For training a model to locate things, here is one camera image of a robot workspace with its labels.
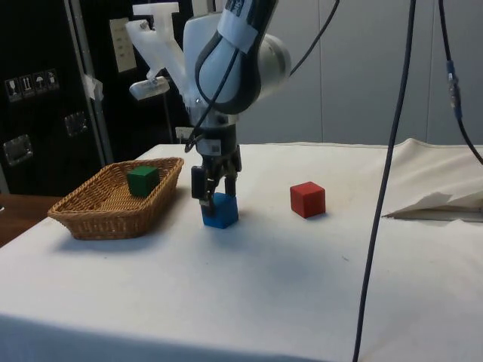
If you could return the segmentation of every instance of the wooden block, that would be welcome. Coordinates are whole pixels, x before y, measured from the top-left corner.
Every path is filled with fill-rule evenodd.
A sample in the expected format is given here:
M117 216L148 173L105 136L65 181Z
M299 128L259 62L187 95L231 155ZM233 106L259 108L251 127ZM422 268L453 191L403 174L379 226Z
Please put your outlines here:
M213 195L215 214L208 216L203 213L203 223L217 229L226 229L238 221L238 205L236 198L225 194Z
M129 192L135 197L147 198L159 183L156 167L139 166L128 172Z
M292 210L303 218L325 213L325 190L315 183L290 187Z

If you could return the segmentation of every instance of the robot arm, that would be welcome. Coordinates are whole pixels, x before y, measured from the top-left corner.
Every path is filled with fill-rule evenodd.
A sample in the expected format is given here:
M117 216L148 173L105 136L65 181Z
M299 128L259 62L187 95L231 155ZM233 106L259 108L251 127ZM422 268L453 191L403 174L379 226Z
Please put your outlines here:
M222 14L192 18L184 30L184 60L176 63L173 59L179 58L179 51L173 45L172 35L165 31L172 31L172 25L162 24L171 21L171 14L155 16L156 30L141 22L127 25L134 46L152 71L165 65L168 72L172 70L177 75L173 80L192 124L197 125L210 110L194 130L196 150L203 163L192 169L192 196L200 201L204 213L215 213L213 196L222 178L225 177L226 194L235 196L236 179L242 170L236 139L238 114L278 90L290 75L287 49L280 40L266 34L277 3L278 0L228 0ZM159 14L154 10L161 9L158 6L167 7L149 6L151 14ZM224 78L223 88L214 101Z

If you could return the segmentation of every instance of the green cube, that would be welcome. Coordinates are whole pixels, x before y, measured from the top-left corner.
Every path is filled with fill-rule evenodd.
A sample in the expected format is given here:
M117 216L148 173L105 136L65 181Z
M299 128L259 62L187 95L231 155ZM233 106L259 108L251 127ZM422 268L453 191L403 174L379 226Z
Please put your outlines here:
M139 166L128 172L129 191L133 196L147 198L159 183L156 167Z

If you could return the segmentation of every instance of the white tablecloth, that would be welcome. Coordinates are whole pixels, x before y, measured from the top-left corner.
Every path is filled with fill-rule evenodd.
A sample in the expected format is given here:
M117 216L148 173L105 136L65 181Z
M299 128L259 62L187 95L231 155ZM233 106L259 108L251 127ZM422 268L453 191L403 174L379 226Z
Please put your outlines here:
M150 235L76 241L46 219L0 249L0 361L351 360L386 150L241 153L240 221L230 229L205 228L190 198L200 157L157 146L143 158L186 165L176 204ZM472 157L463 147L398 146L385 210L423 196L422 175L437 162L460 160L451 168L478 178ZM453 173L436 178L443 189ZM306 181L326 188L327 216L291 211L289 188ZM364 361L481 361L482 336L483 227L383 219Z

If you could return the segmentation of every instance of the black cable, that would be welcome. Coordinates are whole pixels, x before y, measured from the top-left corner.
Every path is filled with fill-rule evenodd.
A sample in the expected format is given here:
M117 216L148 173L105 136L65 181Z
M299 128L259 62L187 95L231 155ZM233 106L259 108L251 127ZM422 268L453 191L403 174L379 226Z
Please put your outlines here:
M322 29L320 30L320 32L318 32L318 35L315 37L315 40L310 45L309 50L303 55L303 57L302 57L302 59L300 59L299 63L297 63L297 65L291 70L290 77L300 68L300 66L302 66L302 64L307 60L307 58L309 57L309 55L314 50L314 48L317 45L318 41L320 40L320 38L324 34L325 30L331 24L332 18L334 17L335 12L337 11L337 8L339 7L339 3L340 3L340 0L335 0L334 6L332 7L332 11L329 14L327 20L325 21L324 26L322 27Z
M357 335L355 338L354 355L352 362L357 362L361 349L362 327L364 325L365 302L368 296L369 279L371 277L372 260L374 258L374 248L376 246L377 231L379 229L379 221L383 210L384 197L386 196L387 183L389 173L391 171L392 154L394 153L394 145L398 133L399 120L401 118L402 106L405 101L406 85L408 84L409 65L411 63L411 51L413 44L414 16L416 12L416 0L411 0L409 8L408 35L406 38L405 62L402 70L401 87L399 90L398 104L395 109L394 121L392 122L391 136L387 148L386 164L384 166L383 179L380 186L379 198L377 200L376 213L372 225L371 239L369 241L368 259L365 265L364 280L362 282L361 302L359 306Z
M441 19L441 30L443 32L443 42L445 43L446 61L451 61L450 42L448 39L448 30L446 29L446 15L445 4L442 0L439 0L439 17Z
M478 153L475 146L469 139L468 133L466 132L465 126L463 124L463 111L461 109L461 92L460 92L460 87L458 85L458 78L456 76L454 63L453 63L453 60L451 59L450 42L448 38L448 30L446 28L445 4L443 0L439 0L439 17L441 19L441 30L443 33L443 42L445 43L446 63L448 68L448 80L450 82L451 105L453 106L454 115L458 122L458 127L460 129L461 135L463 136L471 152L473 152L473 154L475 155L476 159L481 164L483 164L483 157Z
M214 104L217 102L217 99L220 96L220 93L223 90L223 87L225 86L226 81L228 80L229 74L232 71L233 66L235 65L236 57L238 56L239 52L240 52L240 50L238 50L238 49L236 49L233 52L232 59L229 62L228 68L226 68L225 75L223 76L223 79L221 80L217 91L213 95L213 98L209 102L208 107L206 108L205 112L200 117L198 123L196 124L196 126L193 128L193 131L189 135L188 143L185 146L184 152L188 153L189 151L191 151L193 149L193 147L196 145L196 143L203 137L203 135L201 134L201 135L199 135L195 138L196 132L199 130L202 123L205 121L205 119L210 114L211 110L213 109Z

